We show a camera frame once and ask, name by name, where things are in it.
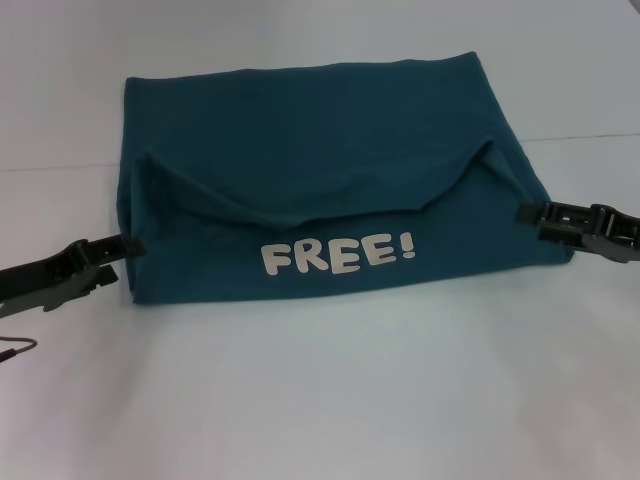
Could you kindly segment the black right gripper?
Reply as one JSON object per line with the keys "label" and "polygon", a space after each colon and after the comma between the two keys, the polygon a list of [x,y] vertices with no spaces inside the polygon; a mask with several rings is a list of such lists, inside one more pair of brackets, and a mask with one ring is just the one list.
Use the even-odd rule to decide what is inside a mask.
{"label": "black right gripper", "polygon": [[[582,243],[589,253],[617,263],[639,260],[639,219],[607,205],[581,207],[557,202],[521,205],[518,223],[558,223],[542,225],[538,239],[557,244]],[[583,231],[560,224],[587,224],[587,227]]]}

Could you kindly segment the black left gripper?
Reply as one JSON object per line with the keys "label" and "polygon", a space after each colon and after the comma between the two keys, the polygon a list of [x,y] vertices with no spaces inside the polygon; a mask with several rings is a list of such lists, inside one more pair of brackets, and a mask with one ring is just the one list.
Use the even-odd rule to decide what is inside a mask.
{"label": "black left gripper", "polygon": [[[1,271],[1,317],[5,318],[33,308],[45,312],[59,308],[67,301],[119,280],[110,264],[145,254],[136,238],[115,235],[88,242],[73,242],[62,252],[49,258]],[[90,281],[90,261],[101,266]]]}

